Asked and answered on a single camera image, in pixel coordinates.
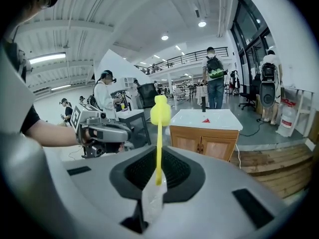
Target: ceiling light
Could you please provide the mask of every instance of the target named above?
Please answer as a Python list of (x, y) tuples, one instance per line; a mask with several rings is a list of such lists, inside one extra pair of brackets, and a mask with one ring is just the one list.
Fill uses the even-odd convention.
[(62, 53), (54, 53), (54, 54), (48, 54), (48, 55), (44, 55), (44, 56), (40, 56), (36, 58), (31, 58), (29, 59), (29, 61), (30, 61), (30, 64), (35, 64), (38, 62), (43, 62), (43, 61), (57, 59), (57, 58), (65, 58), (65, 57), (66, 57), (65, 52), (62, 52)]
[(199, 27), (204, 27), (206, 26), (206, 22), (205, 21), (201, 21), (200, 23), (198, 23)]
[(63, 89), (63, 88), (66, 88), (66, 87), (70, 87), (71, 85), (65, 85), (65, 86), (62, 86), (62, 87), (57, 87), (57, 88), (54, 88), (54, 89), (51, 89), (52, 91), (53, 90), (58, 90), (58, 89)]

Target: railing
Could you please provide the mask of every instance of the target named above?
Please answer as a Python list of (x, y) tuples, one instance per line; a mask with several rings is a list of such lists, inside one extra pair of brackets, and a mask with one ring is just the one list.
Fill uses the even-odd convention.
[[(221, 57), (228, 57), (227, 47), (215, 48), (215, 54)], [(183, 56), (167, 59), (166, 61), (152, 65), (150, 67), (136, 66), (145, 74), (153, 74), (158, 71), (168, 69), (173, 66), (183, 65), (190, 62), (201, 61), (207, 56), (206, 50), (200, 50), (193, 53), (188, 53)]]

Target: yellow object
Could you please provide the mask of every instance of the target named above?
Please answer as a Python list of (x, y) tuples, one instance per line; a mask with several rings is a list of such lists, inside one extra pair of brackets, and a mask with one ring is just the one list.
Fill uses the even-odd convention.
[(161, 147), (162, 147), (162, 126), (170, 123), (170, 106), (167, 104), (166, 96), (156, 96), (155, 105), (151, 109), (151, 123), (158, 125), (158, 144), (156, 155), (156, 185), (161, 185)]

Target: gray robot arm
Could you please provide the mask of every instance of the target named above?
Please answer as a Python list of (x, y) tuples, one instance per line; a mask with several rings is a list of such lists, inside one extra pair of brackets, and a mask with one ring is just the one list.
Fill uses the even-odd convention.
[[(85, 146), (87, 157), (98, 157), (106, 152), (114, 152), (112, 143), (130, 139), (131, 131), (126, 126), (110, 123), (104, 112), (87, 104), (77, 104), (71, 117), (78, 142)], [(83, 141), (86, 130), (96, 131), (90, 143)]]

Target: wooden platform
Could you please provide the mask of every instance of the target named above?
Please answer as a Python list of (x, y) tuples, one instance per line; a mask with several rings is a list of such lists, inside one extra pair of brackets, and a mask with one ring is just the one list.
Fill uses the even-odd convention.
[[(243, 171), (281, 198), (302, 190), (310, 181), (313, 155), (305, 144), (265, 151), (241, 151), (240, 159)], [(230, 162), (239, 166), (237, 151)]]

